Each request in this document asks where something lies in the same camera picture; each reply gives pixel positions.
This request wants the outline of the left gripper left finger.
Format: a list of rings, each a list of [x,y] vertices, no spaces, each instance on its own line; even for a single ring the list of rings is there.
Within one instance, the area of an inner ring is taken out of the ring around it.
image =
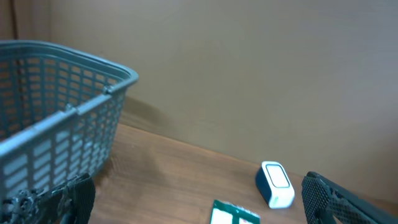
[[[95,203],[95,183],[88,173],[51,190],[24,189],[1,201],[1,223],[87,224]]]

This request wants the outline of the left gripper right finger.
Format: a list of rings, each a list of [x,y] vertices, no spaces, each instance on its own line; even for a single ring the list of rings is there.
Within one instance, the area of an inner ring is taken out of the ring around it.
[[[397,224],[396,217],[313,171],[303,178],[302,200],[309,224]]]

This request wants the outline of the green 3M gloves package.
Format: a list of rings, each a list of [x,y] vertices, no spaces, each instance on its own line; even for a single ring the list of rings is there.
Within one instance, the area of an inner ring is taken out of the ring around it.
[[[261,217],[243,207],[214,200],[210,224],[260,224]]]

